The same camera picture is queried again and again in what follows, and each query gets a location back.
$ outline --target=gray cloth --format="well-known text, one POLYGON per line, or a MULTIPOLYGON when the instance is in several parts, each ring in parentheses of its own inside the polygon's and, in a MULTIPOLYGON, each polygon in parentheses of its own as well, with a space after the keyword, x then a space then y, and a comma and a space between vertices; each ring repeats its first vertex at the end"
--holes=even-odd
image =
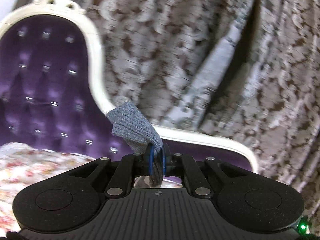
POLYGON ((162 139, 132 102, 111 110, 106 117, 113 124, 112 134, 124 138, 135 152, 144 153, 149 143, 156 153, 161 151, 162 139))

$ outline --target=purple headboard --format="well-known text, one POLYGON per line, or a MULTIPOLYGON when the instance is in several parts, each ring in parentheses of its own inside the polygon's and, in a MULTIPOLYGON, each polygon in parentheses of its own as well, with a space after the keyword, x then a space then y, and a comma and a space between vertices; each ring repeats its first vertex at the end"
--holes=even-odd
MULTIPOLYGON (((25 18, 0 39, 0 98, 0 145, 21 142, 112 160, 132 153, 122 138, 111 135, 111 123, 92 98, 83 34, 62 17, 25 18)), ((251 170, 233 151, 164 142, 174 153, 197 160, 214 156, 251 170)))

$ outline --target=cream carved trim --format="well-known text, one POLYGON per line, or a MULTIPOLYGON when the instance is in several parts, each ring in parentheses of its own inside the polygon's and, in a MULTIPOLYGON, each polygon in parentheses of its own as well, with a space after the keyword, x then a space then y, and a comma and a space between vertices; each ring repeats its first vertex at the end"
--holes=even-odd
MULTIPOLYGON (((34 0, 33 3, 14 10, 0 22, 0 39, 13 24, 26 17, 39 14, 63 17, 78 26, 85 37, 88 49, 88 79, 93 99, 104 114, 114 109, 115 106, 111 103, 104 86, 104 50, 98 30, 93 22, 85 16, 85 10, 81 9, 77 3, 71 0, 34 0)), ((159 125, 153 125, 153 127, 162 139, 219 147, 237 152, 249 160, 253 172, 258 172, 256 156, 241 143, 198 132, 172 129, 159 125)))

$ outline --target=purple upholstery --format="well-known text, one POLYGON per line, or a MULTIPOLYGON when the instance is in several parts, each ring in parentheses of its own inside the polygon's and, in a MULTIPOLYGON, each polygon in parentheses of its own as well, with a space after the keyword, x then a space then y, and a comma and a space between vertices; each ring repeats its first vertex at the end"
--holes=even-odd
MULTIPOLYGON (((132 153, 122 138, 111 135, 87 76, 85 40, 72 22, 37 15, 12 26, 0 40, 0 145, 21 142, 112 160, 132 153)), ((248 160, 232 151, 165 142, 173 153, 197 160, 214 156, 251 170, 248 160)))

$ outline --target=purple velvet fabric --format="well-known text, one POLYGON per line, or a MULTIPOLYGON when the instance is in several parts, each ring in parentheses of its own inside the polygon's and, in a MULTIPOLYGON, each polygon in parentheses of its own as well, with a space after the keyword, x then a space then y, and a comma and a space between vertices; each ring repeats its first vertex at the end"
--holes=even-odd
MULTIPOLYGON (((13 25, 0 40, 0 145, 21 142, 39 149, 120 160, 132 150, 96 106, 88 84, 84 37, 72 22, 37 15, 13 25)), ((251 170, 240 154, 164 140, 172 153, 196 160, 214 156, 251 170)))

